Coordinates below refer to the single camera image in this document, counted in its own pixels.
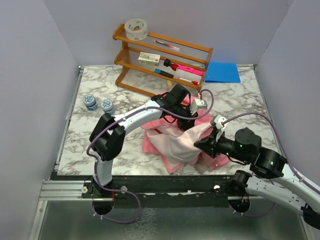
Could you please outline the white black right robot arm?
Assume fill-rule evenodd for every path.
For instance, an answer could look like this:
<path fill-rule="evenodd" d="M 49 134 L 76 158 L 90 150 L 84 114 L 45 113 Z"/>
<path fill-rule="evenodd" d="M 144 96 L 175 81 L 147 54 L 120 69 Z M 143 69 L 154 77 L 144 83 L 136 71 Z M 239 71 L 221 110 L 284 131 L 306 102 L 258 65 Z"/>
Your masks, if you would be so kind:
<path fill-rule="evenodd" d="M 210 157 L 225 155 L 248 165 L 249 172 L 237 170 L 229 183 L 236 196 L 256 195 L 299 213 L 313 228 L 320 227 L 320 188 L 291 168 L 285 157 L 262 146 L 252 130 L 242 128 L 233 140 L 214 129 L 193 144 Z"/>

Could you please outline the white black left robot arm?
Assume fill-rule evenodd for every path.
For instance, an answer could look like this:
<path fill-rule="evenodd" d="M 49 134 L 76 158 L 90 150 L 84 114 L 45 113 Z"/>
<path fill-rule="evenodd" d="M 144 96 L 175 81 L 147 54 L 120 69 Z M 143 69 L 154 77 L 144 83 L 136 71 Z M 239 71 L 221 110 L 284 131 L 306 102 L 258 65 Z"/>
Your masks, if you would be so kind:
<path fill-rule="evenodd" d="M 111 190 L 113 160 L 121 153 L 127 134 L 151 121 L 172 117 L 182 130 L 195 125 L 191 93 L 181 84 L 151 97 L 145 104 L 120 115 L 103 114 L 92 131 L 87 155 L 95 158 L 93 191 L 106 197 Z"/>

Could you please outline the pink zip jacket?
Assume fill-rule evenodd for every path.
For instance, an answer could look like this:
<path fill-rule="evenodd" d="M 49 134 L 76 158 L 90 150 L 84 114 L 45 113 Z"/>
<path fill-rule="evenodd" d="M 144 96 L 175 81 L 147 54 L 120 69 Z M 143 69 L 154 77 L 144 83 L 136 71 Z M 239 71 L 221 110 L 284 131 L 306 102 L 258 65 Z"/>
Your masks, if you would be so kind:
<path fill-rule="evenodd" d="M 202 150 L 194 147 L 197 142 L 212 132 L 212 117 L 210 114 L 197 119 L 194 127 L 188 130 L 181 130 L 177 122 L 173 122 L 173 117 L 168 116 L 168 121 L 164 118 L 150 121 L 142 125 L 144 138 L 142 151 L 145 154 L 159 155 L 169 174 L 172 174 L 185 165 L 195 165 L 202 161 L 206 167 L 214 170 L 229 162 L 225 155 L 218 155 L 211 158 Z"/>

